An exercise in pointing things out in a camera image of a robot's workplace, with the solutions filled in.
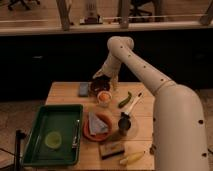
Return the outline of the dark round gripper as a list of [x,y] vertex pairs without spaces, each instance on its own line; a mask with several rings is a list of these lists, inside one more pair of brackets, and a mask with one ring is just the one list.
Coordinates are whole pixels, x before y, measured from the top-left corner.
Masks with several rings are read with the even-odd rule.
[[[115,75],[111,78],[111,84],[114,91],[117,90],[118,87],[118,75]],[[96,77],[92,80],[90,84],[90,91],[97,95],[100,91],[109,91],[110,90],[110,84],[109,84],[110,78],[107,76],[100,76]]]

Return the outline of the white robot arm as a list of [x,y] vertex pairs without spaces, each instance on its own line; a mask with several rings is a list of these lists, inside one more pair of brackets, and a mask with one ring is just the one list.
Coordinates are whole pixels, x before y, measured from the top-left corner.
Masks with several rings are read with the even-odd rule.
[[113,36],[107,47],[107,59],[95,75],[114,79],[126,65],[155,97],[155,170],[210,171],[204,111],[198,95],[135,54],[132,38]]

